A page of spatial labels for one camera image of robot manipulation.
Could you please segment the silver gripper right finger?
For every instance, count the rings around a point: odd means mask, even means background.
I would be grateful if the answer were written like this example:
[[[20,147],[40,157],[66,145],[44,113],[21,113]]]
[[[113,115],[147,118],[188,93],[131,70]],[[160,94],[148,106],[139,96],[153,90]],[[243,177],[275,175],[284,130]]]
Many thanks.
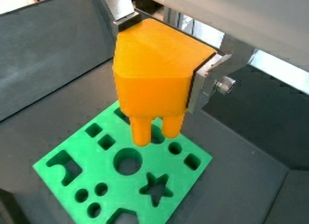
[[[228,94],[235,80],[228,74],[240,69],[248,62],[256,49],[246,42],[224,35],[218,53],[193,72],[187,111],[192,114],[218,92]]]

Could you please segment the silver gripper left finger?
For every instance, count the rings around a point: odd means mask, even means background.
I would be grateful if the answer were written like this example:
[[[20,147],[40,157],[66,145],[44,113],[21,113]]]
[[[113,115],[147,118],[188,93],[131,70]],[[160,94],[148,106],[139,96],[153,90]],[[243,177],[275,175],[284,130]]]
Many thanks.
[[[119,34],[141,21],[131,0],[102,0],[113,34]]]

